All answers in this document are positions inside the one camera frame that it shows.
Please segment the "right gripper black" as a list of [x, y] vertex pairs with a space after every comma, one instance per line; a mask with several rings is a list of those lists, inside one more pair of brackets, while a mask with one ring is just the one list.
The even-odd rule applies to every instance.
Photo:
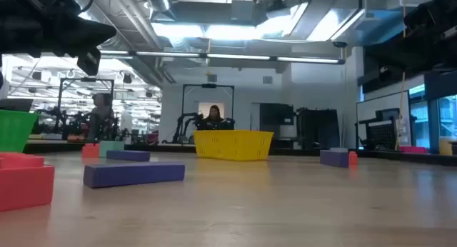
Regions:
[[404, 18], [406, 37], [395, 36], [365, 46], [366, 58], [380, 66], [378, 80], [388, 81], [395, 69], [423, 71], [428, 59], [456, 61], [456, 0], [431, 0]]

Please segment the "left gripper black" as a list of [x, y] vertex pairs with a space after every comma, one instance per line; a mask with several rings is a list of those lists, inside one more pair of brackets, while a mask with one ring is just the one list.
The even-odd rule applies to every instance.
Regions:
[[38, 56], [46, 50], [77, 56], [77, 66], [96, 76], [101, 60], [96, 47], [114, 37], [116, 29], [95, 21], [58, 21], [80, 12], [75, 0], [1, 0], [1, 53]]

